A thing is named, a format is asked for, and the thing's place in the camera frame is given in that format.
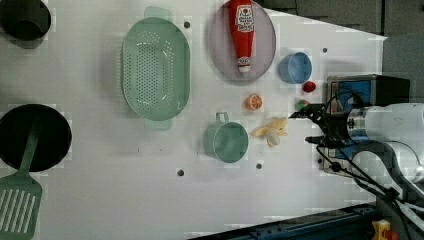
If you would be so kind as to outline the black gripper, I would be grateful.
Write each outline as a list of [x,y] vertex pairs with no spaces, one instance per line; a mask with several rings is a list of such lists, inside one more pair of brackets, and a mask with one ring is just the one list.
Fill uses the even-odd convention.
[[306,142],[325,147],[344,147],[350,141],[347,131],[347,114],[330,114],[327,108],[328,106],[324,104],[309,104],[294,112],[290,118],[318,120],[318,126],[322,130],[323,136],[306,137]]

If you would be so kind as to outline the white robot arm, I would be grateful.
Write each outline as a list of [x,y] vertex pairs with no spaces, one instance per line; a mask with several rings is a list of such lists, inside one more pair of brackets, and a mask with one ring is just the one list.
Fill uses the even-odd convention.
[[317,124],[311,144],[335,149],[356,179],[417,210],[423,209],[423,105],[400,103],[354,108],[329,114],[324,104],[309,104],[291,115]]

